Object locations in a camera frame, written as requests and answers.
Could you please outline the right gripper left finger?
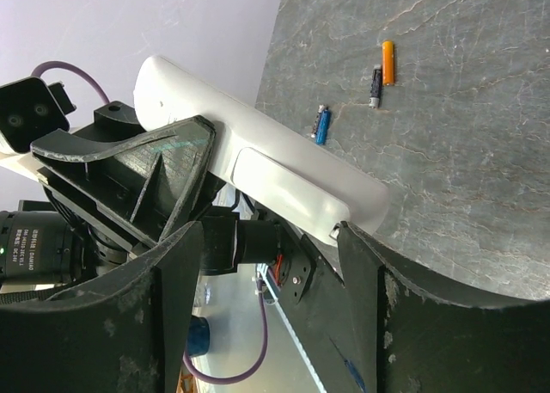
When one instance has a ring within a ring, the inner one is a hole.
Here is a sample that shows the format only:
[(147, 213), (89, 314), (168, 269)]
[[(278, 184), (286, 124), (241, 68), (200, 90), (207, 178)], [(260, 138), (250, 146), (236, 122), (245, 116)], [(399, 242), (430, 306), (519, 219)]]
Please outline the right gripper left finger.
[(191, 222), (46, 301), (4, 305), (2, 391), (175, 391), (203, 247)]

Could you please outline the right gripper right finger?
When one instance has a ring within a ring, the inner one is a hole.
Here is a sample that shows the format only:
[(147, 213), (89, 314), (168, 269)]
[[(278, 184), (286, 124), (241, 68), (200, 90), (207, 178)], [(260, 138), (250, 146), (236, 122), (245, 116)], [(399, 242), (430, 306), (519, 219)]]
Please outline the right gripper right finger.
[(547, 300), (463, 284), (346, 222), (338, 250), (367, 391), (548, 391)]

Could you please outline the white remote control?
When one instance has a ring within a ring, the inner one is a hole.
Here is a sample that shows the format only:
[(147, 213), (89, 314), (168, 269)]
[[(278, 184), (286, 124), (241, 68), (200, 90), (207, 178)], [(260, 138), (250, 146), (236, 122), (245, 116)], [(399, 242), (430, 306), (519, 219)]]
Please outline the white remote control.
[(147, 131), (209, 120), (216, 129), (210, 172), (327, 245), (335, 245), (340, 222), (373, 233), (388, 213), (381, 182), (169, 59), (143, 62), (133, 99)]

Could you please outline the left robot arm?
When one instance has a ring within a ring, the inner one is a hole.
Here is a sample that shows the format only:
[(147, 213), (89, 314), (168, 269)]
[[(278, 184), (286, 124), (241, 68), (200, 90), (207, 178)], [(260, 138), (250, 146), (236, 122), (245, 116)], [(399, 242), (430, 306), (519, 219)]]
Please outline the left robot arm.
[(2, 213), (2, 282), (79, 283), (199, 221), (204, 274), (265, 263), (275, 294), (300, 300), (315, 270), (314, 244), (263, 206), (242, 220), (214, 205), (223, 187), (207, 171), (215, 137), (200, 116), (146, 132), (131, 107), (112, 103), (75, 134), (35, 139), (30, 151), (47, 199)]

